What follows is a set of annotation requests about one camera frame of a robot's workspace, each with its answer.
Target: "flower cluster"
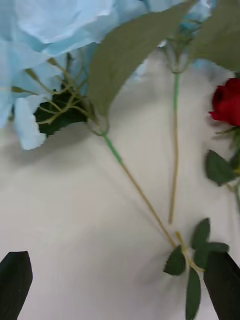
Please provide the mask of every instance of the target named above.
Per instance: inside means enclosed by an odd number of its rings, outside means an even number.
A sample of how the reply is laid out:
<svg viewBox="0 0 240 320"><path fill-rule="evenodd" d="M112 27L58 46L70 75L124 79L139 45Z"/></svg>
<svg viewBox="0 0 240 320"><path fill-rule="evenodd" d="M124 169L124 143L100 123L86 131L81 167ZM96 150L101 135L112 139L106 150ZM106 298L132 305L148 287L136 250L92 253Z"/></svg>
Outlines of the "flower cluster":
<svg viewBox="0 0 240 320"><path fill-rule="evenodd" d="M120 24L179 2L0 0L0 128L13 119L21 146L26 150L40 146L46 135L40 133L34 113L59 92L63 75L48 60L55 57L65 68L67 52L73 56L78 48L87 52L90 44L100 43ZM207 0L199 0L187 18L203 20L209 14ZM88 59L81 61L80 55L77 61L79 65L89 63Z"/></svg>

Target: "white surface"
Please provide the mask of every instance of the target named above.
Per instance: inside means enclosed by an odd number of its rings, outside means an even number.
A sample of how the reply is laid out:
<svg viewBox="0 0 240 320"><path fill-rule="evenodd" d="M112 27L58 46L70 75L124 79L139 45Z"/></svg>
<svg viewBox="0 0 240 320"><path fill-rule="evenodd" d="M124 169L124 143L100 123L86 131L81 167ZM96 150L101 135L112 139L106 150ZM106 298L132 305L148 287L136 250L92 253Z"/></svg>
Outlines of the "white surface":
<svg viewBox="0 0 240 320"><path fill-rule="evenodd" d="M142 81L116 99L109 133L165 222L172 80L155 53ZM195 224L210 217L212 240L227 242L239 263L234 198L203 171L208 148L230 154L229 141L213 139L207 113L218 81L193 68L180 80L175 226L187 243ZM0 257L28 250L32 261L34 279L19 320L184 320L187 279L162 272L170 245L104 141L83 124L25 152L10 129L2 131L0 203ZM217 319L204 286L197 319Z"/></svg>

